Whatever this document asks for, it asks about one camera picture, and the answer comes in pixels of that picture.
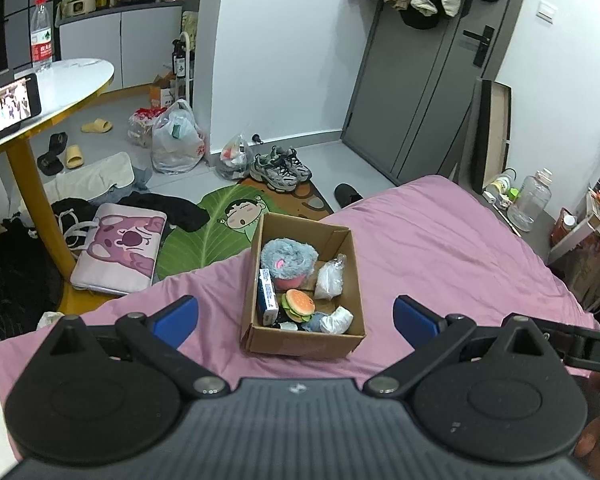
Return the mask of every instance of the cartoon bear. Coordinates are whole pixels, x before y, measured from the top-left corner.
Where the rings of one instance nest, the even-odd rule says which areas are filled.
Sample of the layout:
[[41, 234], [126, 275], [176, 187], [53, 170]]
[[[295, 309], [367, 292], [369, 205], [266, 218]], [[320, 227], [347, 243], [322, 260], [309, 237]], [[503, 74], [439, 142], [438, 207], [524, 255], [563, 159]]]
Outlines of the cartoon bear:
[[224, 210], [226, 220], [221, 218], [218, 223], [226, 225], [237, 233], [244, 233], [251, 243], [258, 227], [258, 218], [268, 211], [269, 208], [261, 196], [256, 196], [255, 200], [240, 198], [226, 207]]
[[87, 254], [101, 262], [115, 262], [134, 269], [150, 278], [154, 272], [154, 259], [143, 253], [164, 227], [159, 216], [108, 215], [100, 219], [93, 242]]

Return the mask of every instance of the white marble tabletop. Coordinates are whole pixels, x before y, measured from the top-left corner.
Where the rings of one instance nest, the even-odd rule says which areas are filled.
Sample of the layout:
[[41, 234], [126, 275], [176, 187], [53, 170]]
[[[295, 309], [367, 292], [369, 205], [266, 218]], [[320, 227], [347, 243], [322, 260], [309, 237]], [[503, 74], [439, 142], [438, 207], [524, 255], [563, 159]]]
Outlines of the white marble tabletop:
[[[30, 73], [18, 72], [14, 79]], [[88, 98], [102, 92], [113, 78], [113, 65], [102, 59], [63, 59], [36, 74], [42, 112], [23, 123], [17, 132], [0, 139], [0, 153], [5, 144], [17, 137], [32, 137], [68, 117]]]

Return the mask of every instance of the phone screen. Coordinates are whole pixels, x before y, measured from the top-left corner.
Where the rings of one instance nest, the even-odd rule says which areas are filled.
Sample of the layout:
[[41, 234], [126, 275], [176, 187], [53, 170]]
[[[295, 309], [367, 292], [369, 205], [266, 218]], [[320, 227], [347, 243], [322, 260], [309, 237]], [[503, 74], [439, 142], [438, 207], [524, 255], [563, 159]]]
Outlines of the phone screen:
[[31, 107], [25, 77], [0, 88], [0, 132], [30, 117]]

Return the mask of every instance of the floor mat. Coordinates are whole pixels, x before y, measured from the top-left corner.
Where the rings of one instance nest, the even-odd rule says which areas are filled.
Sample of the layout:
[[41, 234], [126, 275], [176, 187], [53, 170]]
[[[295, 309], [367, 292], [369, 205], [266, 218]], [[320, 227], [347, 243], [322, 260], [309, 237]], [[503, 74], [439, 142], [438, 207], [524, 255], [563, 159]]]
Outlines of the floor mat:
[[261, 214], [271, 211], [320, 220], [333, 213], [311, 181], [293, 193], [276, 193], [250, 178], [206, 194], [198, 204], [209, 222], [187, 233], [176, 228], [158, 253], [156, 269], [161, 280], [240, 253], [251, 245]]

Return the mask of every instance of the door handle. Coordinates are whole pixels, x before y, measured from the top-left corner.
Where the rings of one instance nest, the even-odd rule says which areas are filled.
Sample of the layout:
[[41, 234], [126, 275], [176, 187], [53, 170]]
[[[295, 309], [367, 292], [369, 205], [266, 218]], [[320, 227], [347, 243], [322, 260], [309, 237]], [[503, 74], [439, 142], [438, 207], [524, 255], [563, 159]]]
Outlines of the door handle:
[[484, 30], [481, 35], [476, 34], [475, 32], [471, 32], [470, 30], [462, 31], [463, 36], [480, 42], [478, 43], [478, 50], [476, 51], [474, 57], [475, 66], [481, 67], [482, 65], [484, 65], [484, 59], [487, 56], [487, 51], [489, 50], [489, 46], [491, 44], [491, 40], [493, 39], [494, 32], [495, 29], [493, 27], [490, 27], [489, 25], [484, 26]]

